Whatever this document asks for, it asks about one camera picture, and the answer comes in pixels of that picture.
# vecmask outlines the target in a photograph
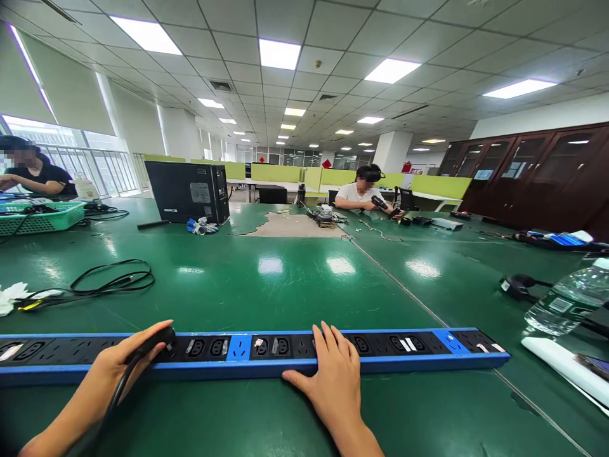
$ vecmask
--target hand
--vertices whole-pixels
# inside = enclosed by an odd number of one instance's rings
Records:
[[[367,202],[362,202],[362,208],[366,211],[372,211],[373,209],[376,209],[376,205],[372,203],[372,200],[368,200]]]

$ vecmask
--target power strip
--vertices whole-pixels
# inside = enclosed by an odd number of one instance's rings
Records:
[[[343,331],[362,374],[502,366],[510,355],[476,328]],[[0,335],[0,386],[79,383],[95,357],[127,333]],[[178,333],[150,375],[160,380],[278,378],[317,370],[311,331]]]

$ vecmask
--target air vent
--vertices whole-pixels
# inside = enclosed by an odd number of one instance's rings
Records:
[[[210,81],[211,85],[214,86],[215,90],[224,91],[224,92],[232,92],[233,88],[228,83],[224,83],[222,81]]]

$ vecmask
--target office chair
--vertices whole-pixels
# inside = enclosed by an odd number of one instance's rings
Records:
[[[275,185],[256,185],[260,203],[287,204],[287,189]]]
[[[398,191],[400,193],[400,209],[404,211],[419,211],[419,207],[414,204],[414,195],[410,189],[395,186],[395,194],[393,196],[393,205],[398,202]]]

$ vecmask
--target plastic basket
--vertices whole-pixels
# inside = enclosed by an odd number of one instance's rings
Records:
[[[84,202],[51,202],[45,205],[59,210],[59,213],[29,216],[18,235],[59,232],[84,219]],[[0,212],[20,213],[29,206],[29,203],[0,203]],[[24,217],[25,215],[0,216],[0,236],[12,235]]]

